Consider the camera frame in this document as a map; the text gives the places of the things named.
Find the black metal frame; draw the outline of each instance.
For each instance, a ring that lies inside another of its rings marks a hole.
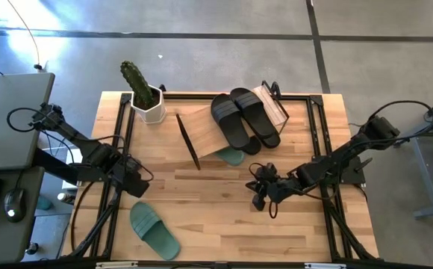
[[[280,130],[280,133],[283,130],[284,126],[286,125],[286,123],[290,117],[290,115],[286,112],[283,105],[281,104],[281,101],[304,101],[306,103],[306,108],[308,110],[310,132],[311,132],[311,140],[313,142],[314,155],[320,156],[321,155],[321,149],[320,149],[319,138],[318,138],[318,133],[317,133],[316,120],[315,120],[314,111],[313,111],[313,105],[316,105],[317,110],[318,110],[318,114],[320,116],[321,129],[323,131],[323,140],[324,140],[324,144],[325,144],[325,150],[326,150],[326,152],[332,151],[331,140],[329,138],[328,124],[326,122],[326,117],[325,117],[323,97],[321,95],[282,95],[281,91],[279,89],[278,83],[276,83],[276,82],[273,82],[272,86],[270,87],[268,85],[268,83],[263,80],[261,82],[261,85],[265,86],[265,88],[271,94],[273,100],[275,100],[275,102],[278,104],[281,111],[284,113],[284,115],[287,118],[286,121],[284,122],[281,130]],[[164,95],[164,96],[165,96],[165,99],[213,99],[216,95],[217,95],[216,93],[215,94],[177,93],[177,94],[171,94],[171,95],[169,94],[169,95]],[[186,131],[184,130],[184,127],[183,127],[183,131],[182,131],[183,136],[185,136],[184,132],[186,134]],[[194,158],[193,160],[195,161],[196,166],[199,168],[198,159]],[[320,187],[320,190],[321,190],[321,195],[323,197],[329,197],[328,190],[327,190],[326,186],[322,185]],[[339,191],[338,191],[338,194],[336,194],[334,196],[334,198],[336,201],[337,212],[345,221],[343,202],[341,200],[341,196],[339,194]],[[334,227],[332,225],[332,218],[331,218],[329,211],[330,211],[330,208],[328,207],[328,205],[323,203],[323,212],[324,212],[324,216],[325,216],[326,231],[327,231],[327,235],[328,235],[329,251],[331,254],[331,260],[335,260],[336,258],[340,258],[340,254],[337,251],[336,238],[334,236]],[[343,233],[341,233],[341,236],[343,239],[344,256],[346,258],[352,258],[352,251],[351,251],[351,247],[349,246],[349,242]]]
[[[116,125],[113,131],[114,135],[120,135],[122,131],[122,123],[123,123],[123,117],[125,113],[125,107],[127,106],[127,104],[130,104],[130,101],[131,101],[130,93],[123,93],[120,96],[119,111],[117,112]],[[127,152],[130,147],[131,136],[134,130],[134,119],[135,119],[135,110],[131,109],[128,115],[127,130],[125,131],[125,145],[123,145],[124,152]],[[112,146],[114,147],[119,146],[118,137],[113,138]],[[119,206],[122,190],[115,190],[115,191],[117,192],[116,204],[117,206]],[[110,193],[110,182],[105,182],[104,187],[102,188],[99,210],[97,211],[97,219],[99,219],[99,217],[102,215],[102,212],[105,210],[105,206],[107,205],[108,202],[109,193]],[[115,226],[117,223],[118,213],[119,210],[115,210],[112,212],[112,215],[110,216],[110,225],[107,233],[107,240],[105,242],[105,248],[102,252],[102,256],[105,257],[106,259],[110,259],[110,255],[112,253],[113,237],[115,236]],[[91,257],[98,256],[97,252],[99,251],[100,234],[101,231],[98,231],[97,236],[94,239],[94,242],[92,243],[92,247],[90,248]]]
[[[325,144],[326,152],[331,151],[331,141],[329,139],[328,125],[325,118],[324,112],[324,104],[323,98],[321,95],[281,95],[278,91],[272,91],[276,89],[269,87],[268,84],[264,81],[262,83],[271,93],[273,98],[277,101],[278,104],[281,105],[279,100],[281,101],[305,101],[306,107],[308,109],[308,119],[310,123],[310,131],[311,131],[311,140],[313,142],[314,147],[314,158],[321,155],[319,139],[317,135],[317,127],[314,118],[313,106],[317,105],[317,110],[320,116],[321,121],[321,129],[323,131],[323,140]],[[119,134],[122,128],[123,114],[125,110],[125,105],[130,101],[129,97],[126,96],[127,93],[123,93],[121,97],[119,113],[116,121],[115,133]],[[165,99],[212,99],[216,96],[216,94],[192,94],[192,93],[177,93],[177,94],[165,94]],[[125,133],[125,140],[127,141],[125,148],[128,149],[130,145],[130,137],[133,130],[134,123],[134,111],[131,110],[131,114],[128,118],[128,126],[127,131]],[[118,141],[113,141],[113,145],[116,146]],[[320,190],[323,197],[328,197],[328,190],[326,185],[321,185]],[[102,214],[103,205],[107,202],[108,192],[110,191],[110,186],[104,187],[102,190],[101,204],[99,206],[99,215]],[[120,202],[120,193],[117,194],[118,199],[116,201],[116,206],[119,206]],[[336,240],[334,237],[334,229],[332,225],[331,213],[334,211],[338,211],[340,217],[335,219],[337,223],[346,223],[344,220],[344,213],[342,202],[340,200],[339,191],[335,196],[336,208],[331,207],[331,203],[323,201],[323,210],[325,214],[325,224],[328,234],[328,243],[329,243],[329,251],[331,254],[331,261],[323,263],[325,268],[328,267],[329,264],[337,264],[347,265],[348,268],[364,268],[364,269],[376,269],[376,268],[418,268],[418,269],[429,269],[433,267],[422,266],[422,265],[404,265],[399,263],[392,262],[384,262],[380,259],[353,259],[351,255],[351,247],[349,246],[349,242],[347,238],[343,236],[343,245],[345,258],[341,258],[336,246]],[[105,250],[101,256],[96,256],[98,252],[98,247],[94,247],[94,245],[98,246],[98,238],[93,242],[93,248],[91,249],[91,256],[89,257],[62,257],[56,260],[48,260],[48,261],[36,261],[36,262],[21,262],[21,263],[13,263],[7,265],[0,265],[0,268],[95,268],[96,264],[99,262],[111,262],[110,255],[112,253],[113,246],[113,236],[116,228],[116,217],[118,210],[115,210],[110,219],[109,225],[109,233],[108,238],[105,244]],[[199,262],[199,261],[185,261],[185,262],[174,262],[174,261],[132,261],[128,262],[128,266],[147,266],[147,267],[168,267],[168,266],[179,266],[179,267],[191,267],[192,264],[198,264],[199,267],[208,266],[209,268],[317,268],[317,262]]]

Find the gray floor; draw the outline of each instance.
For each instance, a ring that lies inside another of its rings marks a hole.
[[[304,0],[13,3],[31,28],[43,30],[311,34]],[[433,0],[313,3],[322,35],[433,37]],[[21,28],[22,24],[6,2],[0,1],[3,27]],[[134,61],[151,84],[163,83],[169,90],[229,90],[253,87],[266,79],[278,81],[283,92],[322,92],[312,40],[36,39],[41,62],[47,62],[47,70],[57,76],[52,102],[62,105],[67,120],[86,135],[92,130],[100,93],[129,89],[119,74],[123,60]],[[363,123],[392,100],[417,99],[433,105],[433,42],[322,41],[321,47],[329,88],[343,94],[351,122]],[[0,36],[2,72],[34,72],[36,59],[25,31]],[[422,113],[421,108],[402,105],[382,114],[403,131],[419,121]],[[429,198],[410,146],[364,156],[374,157],[365,173],[380,256],[392,262],[433,265],[433,217],[412,217],[413,211],[429,205]],[[46,225],[65,227],[66,222],[53,220]],[[37,236],[45,228],[36,225],[35,229]],[[60,236],[56,233],[54,241],[60,242]]]

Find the wooden table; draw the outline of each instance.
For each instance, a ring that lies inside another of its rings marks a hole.
[[[99,104],[93,137],[113,134],[121,92],[104,92]],[[350,139],[340,94],[323,94],[325,114],[333,149]],[[166,100],[163,123],[146,126],[136,116],[130,153],[155,175],[142,197],[161,216],[181,244],[179,261],[243,262],[324,262],[330,261],[328,239],[321,201],[292,196],[279,205],[278,217],[271,219],[267,207],[257,211],[254,193],[245,188],[253,180],[248,171],[252,162],[273,162],[280,174],[310,161],[313,155],[308,114],[304,102],[283,101],[290,120],[276,149],[263,148],[246,156],[239,167],[231,167],[214,155],[200,159],[197,170],[178,128],[175,113],[185,114],[203,108],[209,100]],[[315,118],[319,119],[317,109]],[[122,135],[126,130],[128,110]],[[317,120],[318,133],[320,122]],[[377,256],[366,200],[357,188],[341,185],[346,221],[358,240]],[[83,199],[75,223],[78,244],[96,221],[102,184],[96,183]],[[311,192],[319,195],[319,190]],[[161,260],[130,226],[129,210],[139,199],[122,194],[113,243],[112,260]],[[99,249],[107,237],[104,226]],[[69,232],[62,254],[70,253]],[[338,250],[343,252],[340,231],[335,229]]]

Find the gray desk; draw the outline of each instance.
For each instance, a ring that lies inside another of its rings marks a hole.
[[[0,75],[0,170],[29,168],[39,133],[16,132],[7,125],[7,114],[14,108],[39,109],[47,102],[54,84],[54,74]],[[11,123],[29,129],[32,111],[17,111]]]
[[[34,158],[39,133],[15,132],[6,122],[14,108],[39,109],[47,102],[54,83],[54,74],[38,73],[0,76],[0,264],[19,262],[31,238],[44,169],[29,168]],[[31,111],[18,111],[11,117],[18,129],[28,129]],[[21,169],[25,169],[19,186],[25,189],[26,215],[18,223],[10,223],[4,215],[4,196],[14,188]]]
[[[19,262],[31,238],[34,210],[39,198],[44,169],[33,167],[23,174],[19,186],[25,189],[26,215],[18,223],[10,223],[4,214],[4,196],[16,186],[20,171],[0,172],[0,263]]]

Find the white pot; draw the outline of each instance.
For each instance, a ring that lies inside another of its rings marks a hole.
[[[130,105],[135,110],[135,112],[137,112],[137,114],[140,115],[143,122],[145,122],[146,124],[158,124],[163,121],[166,115],[166,108],[165,108],[165,104],[163,103],[163,93],[161,89],[153,87],[151,85],[149,86],[153,91],[157,91],[159,93],[160,95],[159,103],[155,107],[149,108],[147,110],[140,109],[134,106],[134,92],[132,92],[132,99]]]

